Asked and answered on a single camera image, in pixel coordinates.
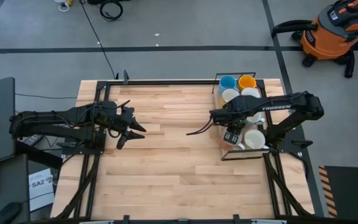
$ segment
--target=hazard stripe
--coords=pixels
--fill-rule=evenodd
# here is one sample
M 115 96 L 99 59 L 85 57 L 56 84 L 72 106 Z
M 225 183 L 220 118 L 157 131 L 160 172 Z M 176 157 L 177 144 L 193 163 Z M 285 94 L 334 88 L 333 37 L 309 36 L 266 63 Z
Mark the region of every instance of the hazard stripe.
M 330 218 L 337 217 L 337 211 L 335 208 L 334 195 L 331 192 L 331 186 L 329 185 L 328 173 L 324 166 L 319 166 L 318 172 L 321 178 L 321 185 L 323 186 L 324 196 L 327 203 L 328 214 Z

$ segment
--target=wooden table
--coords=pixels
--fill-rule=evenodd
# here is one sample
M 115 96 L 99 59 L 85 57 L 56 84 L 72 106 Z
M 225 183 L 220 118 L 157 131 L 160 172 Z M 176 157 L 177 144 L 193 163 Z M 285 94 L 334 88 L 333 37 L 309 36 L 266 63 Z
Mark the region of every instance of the wooden table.
M 266 79 L 268 96 L 282 95 L 279 79 Z M 92 103 L 96 80 L 82 81 L 77 106 Z M 109 100 L 135 108 L 145 139 L 128 141 L 117 150 L 108 136 L 101 156 L 93 204 L 93 220 L 273 218 L 263 159 L 221 161 L 218 129 L 186 136 L 209 120 L 214 109 L 210 85 L 113 86 Z M 274 123 L 288 116 L 274 111 Z M 281 154 L 288 188 L 313 213 L 301 161 Z M 51 217 L 58 215 L 78 188 L 83 156 L 64 164 Z M 279 188 L 278 202 L 284 214 Z M 85 214 L 87 192 L 81 214 Z

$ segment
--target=shop vacuum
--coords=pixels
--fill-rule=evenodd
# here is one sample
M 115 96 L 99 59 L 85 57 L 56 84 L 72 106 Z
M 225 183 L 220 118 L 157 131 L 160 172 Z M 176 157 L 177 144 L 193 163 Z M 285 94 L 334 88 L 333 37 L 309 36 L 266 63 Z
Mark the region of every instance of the shop vacuum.
M 358 0 L 340 0 L 325 7 L 313 20 L 294 20 L 272 29 L 277 33 L 294 32 L 291 38 L 300 43 L 306 56 L 302 64 L 312 66 L 316 60 L 333 60 L 346 65 L 346 78 L 353 76 L 354 53 L 358 47 Z

